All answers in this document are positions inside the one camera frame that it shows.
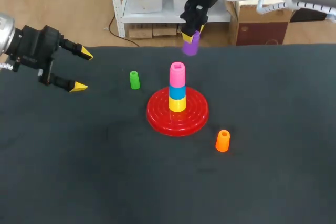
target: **orange block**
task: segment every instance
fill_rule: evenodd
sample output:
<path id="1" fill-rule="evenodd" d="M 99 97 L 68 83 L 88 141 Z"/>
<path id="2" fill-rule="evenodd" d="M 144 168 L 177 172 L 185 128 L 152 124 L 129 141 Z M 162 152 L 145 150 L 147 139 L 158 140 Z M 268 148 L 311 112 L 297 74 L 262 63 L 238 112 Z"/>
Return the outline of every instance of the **orange block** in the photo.
<path id="1" fill-rule="evenodd" d="M 230 145 L 230 133 L 222 130 L 219 132 L 216 142 L 216 149 L 220 152 L 226 152 Z"/>

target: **red stacking base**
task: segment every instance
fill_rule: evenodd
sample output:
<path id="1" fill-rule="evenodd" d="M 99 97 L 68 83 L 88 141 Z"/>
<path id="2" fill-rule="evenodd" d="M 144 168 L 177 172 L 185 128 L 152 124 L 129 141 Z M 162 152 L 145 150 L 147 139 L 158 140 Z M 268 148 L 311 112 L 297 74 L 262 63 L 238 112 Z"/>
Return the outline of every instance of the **red stacking base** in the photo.
<path id="1" fill-rule="evenodd" d="M 200 130 L 209 117 L 208 104 L 197 90 L 186 87 L 186 109 L 169 109 L 169 87 L 156 92 L 147 104 L 147 120 L 151 126 L 168 136 L 188 136 Z"/>

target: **cardboard box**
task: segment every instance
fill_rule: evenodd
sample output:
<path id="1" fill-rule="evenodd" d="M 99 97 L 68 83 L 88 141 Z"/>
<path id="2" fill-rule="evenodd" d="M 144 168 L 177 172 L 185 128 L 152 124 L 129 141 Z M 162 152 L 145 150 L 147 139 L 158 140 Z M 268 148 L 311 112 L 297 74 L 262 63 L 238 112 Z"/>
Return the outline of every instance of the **cardboard box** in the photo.
<path id="1" fill-rule="evenodd" d="M 175 36 L 177 24 L 153 24 L 153 36 Z"/>
<path id="2" fill-rule="evenodd" d="M 264 6 L 283 0 L 265 0 Z M 230 45 L 277 45 L 282 44 L 292 10 L 282 9 L 267 14 L 257 13 L 258 0 L 226 2 L 231 14 L 229 26 Z"/>
<path id="3" fill-rule="evenodd" d="M 152 24 L 131 24 L 128 29 L 131 39 L 151 39 L 153 38 Z"/>

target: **floor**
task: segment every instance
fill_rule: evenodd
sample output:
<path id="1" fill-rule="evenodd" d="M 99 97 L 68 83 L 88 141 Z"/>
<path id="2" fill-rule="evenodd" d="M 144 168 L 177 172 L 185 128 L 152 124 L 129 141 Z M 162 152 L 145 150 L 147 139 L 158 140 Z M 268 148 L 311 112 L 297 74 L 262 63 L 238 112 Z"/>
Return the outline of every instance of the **floor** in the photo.
<path id="1" fill-rule="evenodd" d="M 16 19 L 16 26 L 57 28 L 66 38 L 86 46 L 132 46 L 106 29 L 113 17 L 112 0 L 0 0 L 0 11 Z M 116 25 L 112 30 L 117 33 Z M 227 24 L 209 24 L 202 46 L 227 44 Z M 285 44 L 335 43 L 336 24 L 311 22 L 290 24 Z M 138 40 L 140 46 L 180 46 L 180 37 Z"/>

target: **green cup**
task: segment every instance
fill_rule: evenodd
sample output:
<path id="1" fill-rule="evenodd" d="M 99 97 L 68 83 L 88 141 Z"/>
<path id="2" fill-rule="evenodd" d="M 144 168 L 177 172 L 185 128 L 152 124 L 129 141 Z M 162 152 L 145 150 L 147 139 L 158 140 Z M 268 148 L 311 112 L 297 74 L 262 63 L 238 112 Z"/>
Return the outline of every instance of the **green cup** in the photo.
<path id="1" fill-rule="evenodd" d="M 138 72 L 132 71 L 130 73 L 130 80 L 131 80 L 131 89 L 139 89 L 140 88 L 140 80 Z"/>

